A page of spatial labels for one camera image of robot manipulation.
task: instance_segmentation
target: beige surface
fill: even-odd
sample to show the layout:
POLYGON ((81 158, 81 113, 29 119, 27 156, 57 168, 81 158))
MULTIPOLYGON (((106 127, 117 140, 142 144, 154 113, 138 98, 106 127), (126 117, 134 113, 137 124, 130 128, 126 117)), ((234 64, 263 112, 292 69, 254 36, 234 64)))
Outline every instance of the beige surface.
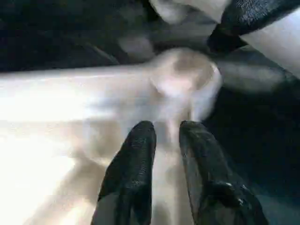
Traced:
POLYGON ((140 120, 151 120, 158 135, 152 224, 192 224, 176 138, 178 123, 209 114, 221 78, 209 59, 204 66, 199 63, 188 71, 177 70, 168 62, 189 62, 186 59, 195 54, 177 49, 139 66, 32 72, 2 78, 1 223, 90 224, 106 167, 129 129, 140 120), (213 68, 208 70, 210 74, 204 73, 207 66, 213 68), (152 79, 165 75, 170 83, 184 77, 195 79, 197 85, 169 98, 158 92, 159 83, 152 79))

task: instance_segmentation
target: white surface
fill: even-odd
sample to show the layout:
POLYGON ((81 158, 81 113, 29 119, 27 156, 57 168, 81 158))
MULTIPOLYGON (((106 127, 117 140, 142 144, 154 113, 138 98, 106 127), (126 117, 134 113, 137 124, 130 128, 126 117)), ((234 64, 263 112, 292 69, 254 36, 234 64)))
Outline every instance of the white surface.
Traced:
POLYGON ((178 125, 207 116, 196 106, 208 113, 220 85, 216 66, 187 49, 139 66, 1 77, 1 224, 89 225, 105 169, 128 130, 152 120, 159 135, 152 224, 192 225, 178 125), (200 61, 191 69, 197 55, 200 61), (198 85, 179 93, 188 104, 168 108, 170 99, 163 89, 158 92, 155 76, 198 85))

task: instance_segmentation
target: black mesh material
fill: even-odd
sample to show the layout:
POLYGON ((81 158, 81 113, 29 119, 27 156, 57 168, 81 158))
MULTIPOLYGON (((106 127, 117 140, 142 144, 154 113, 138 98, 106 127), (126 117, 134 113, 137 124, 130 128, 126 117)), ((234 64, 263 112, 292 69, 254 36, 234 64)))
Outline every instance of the black mesh material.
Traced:
POLYGON ((92 225, 149 225, 156 134, 138 123, 108 166, 92 225))
POLYGON ((259 201, 201 123, 182 122, 180 149, 195 225, 268 224, 259 201))

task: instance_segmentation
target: black fabric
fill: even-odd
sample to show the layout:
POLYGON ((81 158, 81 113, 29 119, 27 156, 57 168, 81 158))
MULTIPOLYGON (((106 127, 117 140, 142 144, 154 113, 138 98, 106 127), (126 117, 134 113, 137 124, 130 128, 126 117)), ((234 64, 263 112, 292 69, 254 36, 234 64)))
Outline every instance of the black fabric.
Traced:
POLYGON ((261 29, 299 6, 299 0, 232 0, 225 8, 220 25, 209 38, 208 45, 215 52, 232 51, 238 36, 261 29))
POLYGON ((150 224, 155 147, 151 122, 142 121, 132 128, 106 170, 92 225, 150 224), (101 212, 103 206, 111 213, 101 212))
POLYGON ((180 149, 196 225, 268 224, 259 201, 202 124, 182 122, 180 149))

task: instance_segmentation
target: blurry object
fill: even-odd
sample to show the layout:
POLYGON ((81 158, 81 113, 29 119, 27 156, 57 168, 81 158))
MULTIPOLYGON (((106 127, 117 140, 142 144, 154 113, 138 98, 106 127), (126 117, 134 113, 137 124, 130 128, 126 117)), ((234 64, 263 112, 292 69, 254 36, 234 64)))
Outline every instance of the blurry object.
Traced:
MULTIPOLYGON (((217 23, 221 22, 222 14, 226 6, 230 3, 229 0, 174 0, 173 2, 197 8, 217 23)), ((156 5, 155 8, 161 8, 160 10, 157 10, 159 14, 163 11, 172 10, 175 6, 173 5, 172 7, 169 7, 166 4, 159 4, 156 1, 152 2, 152 4, 156 5)), ((298 64, 298 59, 300 58, 298 51, 300 42, 298 39, 299 29, 297 28, 297 24, 300 20, 299 3, 297 1, 289 2, 274 0, 267 1, 266 4, 268 4, 270 8, 274 8, 276 13, 286 12, 286 14, 283 13, 284 16, 281 14, 282 17, 272 18, 278 20, 268 26, 265 26, 266 24, 263 19, 260 30, 243 35, 241 34, 241 40, 247 42, 266 57, 292 72, 296 77, 300 77, 300 68, 298 64), (287 4, 291 7, 276 9, 276 7, 280 6, 281 3, 287 4)), ((223 40, 216 39, 215 42, 222 43, 223 40)))
MULTIPOLYGON (((179 121, 172 119, 180 119, 181 112, 189 112, 183 116, 187 120, 203 118, 199 113, 210 104, 193 98, 213 102, 221 84, 217 70, 207 74, 210 67, 213 62, 200 53, 176 49, 139 65, 3 74, 0 171, 5 191, 0 195, 7 210, 2 222, 90 224, 106 168, 133 125, 150 120, 160 137, 153 166, 153 219, 161 224, 164 213, 163 221, 172 225, 192 225, 180 152, 172 142, 178 140, 172 134, 178 134, 179 121), (188 104, 164 106, 176 100, 158 92, 160 79, 154 77, 164 76, 170 83, 183 77, 197 83, 188 90, 188 104), (201 96, 205 89, 211 95, 201 96), (53 166, 63 173, 52 172, 53 166), (157 207, 163 209, 160 214, 157 207)), ((166 87, 166 80, 161 81, 166 87)))
POLYGON ((188 15, 188 6, 172 0, 149 0, 155 11, 170 24, 180 23, 188 15))
POLYGON ((121 37, 119 44, 121 49, 135 62, 144 62, 155 56, 151 41, 143 33, 121 37))

